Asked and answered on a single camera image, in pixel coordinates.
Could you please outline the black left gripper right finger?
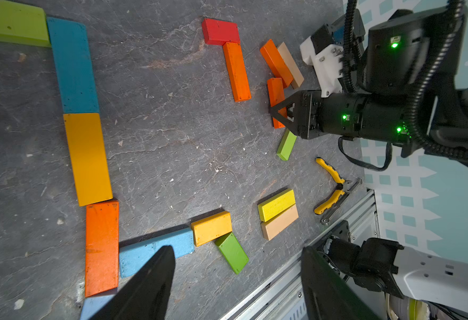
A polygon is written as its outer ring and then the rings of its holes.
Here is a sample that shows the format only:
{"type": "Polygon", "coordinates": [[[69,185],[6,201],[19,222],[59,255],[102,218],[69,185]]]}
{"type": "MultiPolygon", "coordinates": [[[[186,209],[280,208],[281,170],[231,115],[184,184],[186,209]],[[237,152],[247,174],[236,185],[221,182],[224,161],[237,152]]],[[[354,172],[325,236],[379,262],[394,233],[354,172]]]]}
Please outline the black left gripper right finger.
{"type": "Polygon", "coordinates": [[[301,254],[301,282],[309,319],[377,319],[312,247],[301,254]]]}

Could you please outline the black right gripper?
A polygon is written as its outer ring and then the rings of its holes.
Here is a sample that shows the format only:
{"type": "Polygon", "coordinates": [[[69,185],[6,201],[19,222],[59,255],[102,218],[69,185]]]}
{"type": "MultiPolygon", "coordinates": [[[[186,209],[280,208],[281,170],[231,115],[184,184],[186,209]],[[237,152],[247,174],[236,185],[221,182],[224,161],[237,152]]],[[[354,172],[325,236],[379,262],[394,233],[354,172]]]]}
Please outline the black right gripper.
{"type": "Polygon", "coordinates": [[[302,139],[315,139],[323,135],[319,121],[322,103],[321,90],[300,90],[271,107],[271,117],[302,139]]]}

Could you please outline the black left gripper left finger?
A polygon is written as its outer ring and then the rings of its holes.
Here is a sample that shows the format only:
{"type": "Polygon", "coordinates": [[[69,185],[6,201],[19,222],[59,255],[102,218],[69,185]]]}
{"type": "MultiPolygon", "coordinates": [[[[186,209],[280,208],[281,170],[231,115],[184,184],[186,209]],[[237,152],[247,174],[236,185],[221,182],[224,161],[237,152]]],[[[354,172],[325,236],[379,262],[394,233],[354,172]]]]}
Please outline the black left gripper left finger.
{"type": "Polygon", "coordinates": [[[163,246],[92,319],[164,319],[175,273],[171,246],[163,246]]]}

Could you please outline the blue long block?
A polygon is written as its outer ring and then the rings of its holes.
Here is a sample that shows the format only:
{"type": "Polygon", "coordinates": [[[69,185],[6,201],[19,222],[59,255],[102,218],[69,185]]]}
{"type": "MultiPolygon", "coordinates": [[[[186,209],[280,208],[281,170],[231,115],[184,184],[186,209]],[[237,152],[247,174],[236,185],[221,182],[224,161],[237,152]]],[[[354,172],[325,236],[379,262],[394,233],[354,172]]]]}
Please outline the blue long block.
{"type": "Polygon", "coordinates": [[[194,252],[193,232],[190,228],[180,229],[153,237],[119,250],[121,278],[135,275],[162,247],[171,246],[175,258],[194,252]]]}

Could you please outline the tan long block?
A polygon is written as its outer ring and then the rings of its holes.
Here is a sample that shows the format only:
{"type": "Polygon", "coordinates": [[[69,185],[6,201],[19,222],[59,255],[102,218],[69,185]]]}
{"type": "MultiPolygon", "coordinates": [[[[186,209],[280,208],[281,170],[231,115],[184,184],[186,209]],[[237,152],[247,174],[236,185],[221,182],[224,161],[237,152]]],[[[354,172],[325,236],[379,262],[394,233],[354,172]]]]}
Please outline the tan long block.
{"type": "Polygon", "coordinates": [[[287,48],[287,45],[285,43],[281,43],[279,47],[277,48],[278,52],[283,58],[283,61],[287,65],[288,69],[290,70],[292,76],[293,76],[293,81],[291,82],[291,86],[294,89],[298,89],[301,87],[301,85],[304,82],[304,77],[302,73],[300,72],[294,58],[292,57],[289,49],[287,48]]]}

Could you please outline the light blue block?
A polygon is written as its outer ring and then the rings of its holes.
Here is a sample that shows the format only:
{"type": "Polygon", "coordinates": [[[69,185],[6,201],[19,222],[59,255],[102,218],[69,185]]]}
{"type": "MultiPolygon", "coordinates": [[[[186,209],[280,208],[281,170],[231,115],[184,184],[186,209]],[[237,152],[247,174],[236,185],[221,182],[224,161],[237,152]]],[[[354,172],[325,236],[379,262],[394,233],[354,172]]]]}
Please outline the light blue block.
{"type": "Polygon", "coordinates": [[[111,289],[85,298],[82,306],[80,320],[89,320],[102,307],[104,307],[118,292],[118,289],[111,289]]]}

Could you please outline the orange long block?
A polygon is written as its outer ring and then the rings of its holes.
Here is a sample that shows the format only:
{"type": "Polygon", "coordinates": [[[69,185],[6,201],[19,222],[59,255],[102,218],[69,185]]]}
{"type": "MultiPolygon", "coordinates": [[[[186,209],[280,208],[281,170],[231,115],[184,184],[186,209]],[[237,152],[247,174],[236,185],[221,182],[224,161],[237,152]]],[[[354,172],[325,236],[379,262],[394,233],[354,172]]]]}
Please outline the orange long block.
{"type": "Polygon", "coordinates": [[[86,207],[85,296],[91,297],[118,286],[119,201],[86,207]]]}

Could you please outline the small orange-yellow block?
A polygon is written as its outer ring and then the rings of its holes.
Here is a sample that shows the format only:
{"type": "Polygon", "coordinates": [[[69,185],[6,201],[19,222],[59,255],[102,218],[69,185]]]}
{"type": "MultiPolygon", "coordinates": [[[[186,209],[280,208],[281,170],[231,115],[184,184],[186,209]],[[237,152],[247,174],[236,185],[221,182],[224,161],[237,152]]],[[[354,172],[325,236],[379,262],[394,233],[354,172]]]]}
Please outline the small orange-yellow block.
{"type": "Polygon", "coordinates": [[[191,223],[190,227],[193,231],[194,245],[199,247],[232,232],[231,213],[228,211],[216,213],[191,223]]]}

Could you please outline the red block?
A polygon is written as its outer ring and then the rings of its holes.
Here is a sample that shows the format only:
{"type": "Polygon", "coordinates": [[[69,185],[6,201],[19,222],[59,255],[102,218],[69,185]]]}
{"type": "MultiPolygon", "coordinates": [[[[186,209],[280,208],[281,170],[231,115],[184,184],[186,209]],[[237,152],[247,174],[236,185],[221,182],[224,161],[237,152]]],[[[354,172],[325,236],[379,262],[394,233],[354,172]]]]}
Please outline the red block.
{"type": "Polygon", "coordinates": [[[202,21],[204,41],[207,45],[240,43],[236,23],[206,18],[202,21]]]}

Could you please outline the yellow-orange long block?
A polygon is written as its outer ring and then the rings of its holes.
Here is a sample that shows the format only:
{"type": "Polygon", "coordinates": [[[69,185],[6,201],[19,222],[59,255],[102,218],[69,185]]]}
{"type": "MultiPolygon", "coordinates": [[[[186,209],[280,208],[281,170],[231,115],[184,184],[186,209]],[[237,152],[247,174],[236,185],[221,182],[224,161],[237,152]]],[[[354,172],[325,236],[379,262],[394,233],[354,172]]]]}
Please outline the yellow-orange long block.
{"type": "Polygon", "coordinates": [[[79,206],[112,199],[99,114],[67,113],[63,120],[79,206]]]}

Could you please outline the teal long block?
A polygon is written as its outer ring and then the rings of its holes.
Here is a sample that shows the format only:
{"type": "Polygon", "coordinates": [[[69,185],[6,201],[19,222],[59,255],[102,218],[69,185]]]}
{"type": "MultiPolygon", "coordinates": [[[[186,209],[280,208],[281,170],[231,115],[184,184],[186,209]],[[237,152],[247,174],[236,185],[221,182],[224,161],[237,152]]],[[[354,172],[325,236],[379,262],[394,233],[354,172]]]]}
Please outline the teal long block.
{"type": "Polygon", "coordinates": [[[99,113],[87,30],[74,21],[47,18],[64,113],[99,113]]]}

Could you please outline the lime green small block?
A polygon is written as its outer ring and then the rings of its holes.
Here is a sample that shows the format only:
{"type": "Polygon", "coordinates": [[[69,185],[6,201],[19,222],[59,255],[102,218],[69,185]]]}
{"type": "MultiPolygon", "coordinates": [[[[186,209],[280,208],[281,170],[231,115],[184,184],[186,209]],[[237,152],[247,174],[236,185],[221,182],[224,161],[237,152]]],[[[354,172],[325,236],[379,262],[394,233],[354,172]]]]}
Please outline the lime green small block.
{"type": "Polygon", "coordinates": [[[50,47],[45,11],[40,7],[0,1],[0,41],[50,47]]]}

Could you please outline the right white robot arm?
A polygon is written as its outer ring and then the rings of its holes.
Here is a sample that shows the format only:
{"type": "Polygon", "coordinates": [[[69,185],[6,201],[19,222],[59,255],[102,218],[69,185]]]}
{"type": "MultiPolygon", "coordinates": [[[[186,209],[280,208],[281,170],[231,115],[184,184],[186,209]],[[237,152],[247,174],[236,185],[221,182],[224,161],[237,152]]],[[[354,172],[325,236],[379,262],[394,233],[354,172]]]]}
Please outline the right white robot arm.
{"type": "MultiPolygon", "coordinates": [[[[455,76],[468,8],[464,1],[415,13],[400,9],[365,30],[357,4],[342,17],[343,51],[334,80],[300,90],[271,108],[271,115],[303,139],[327,134],[338,142],[355,138],[386,144],[403,157],[423,150],[468,167],[468,89],[455,76]]],[[[328,235],[301,254],[301,282],[310,319],[375,319],[376,314],[347,285],[412,298],[451,319],[468,319],[468,263],[370,238],[355,245],[328,235]]]]}

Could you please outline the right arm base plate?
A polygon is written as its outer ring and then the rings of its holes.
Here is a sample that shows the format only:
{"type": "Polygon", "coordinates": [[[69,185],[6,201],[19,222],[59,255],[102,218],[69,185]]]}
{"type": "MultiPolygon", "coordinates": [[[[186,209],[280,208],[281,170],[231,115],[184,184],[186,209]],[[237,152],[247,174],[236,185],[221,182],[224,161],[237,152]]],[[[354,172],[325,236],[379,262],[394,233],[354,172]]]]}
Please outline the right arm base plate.
{"type": "Polygon", "coordinates": [[[344,241],[351,242],[349,222],[347,220],[339,220],[335,225],[332,225],[328,228],[328,230],[325,230],[325,232],[315,244],[316,250],[319,252],[326,252],[327,250],[325,249],[325,246],[327,240],[331,238],[339,238],[344,241]]]}

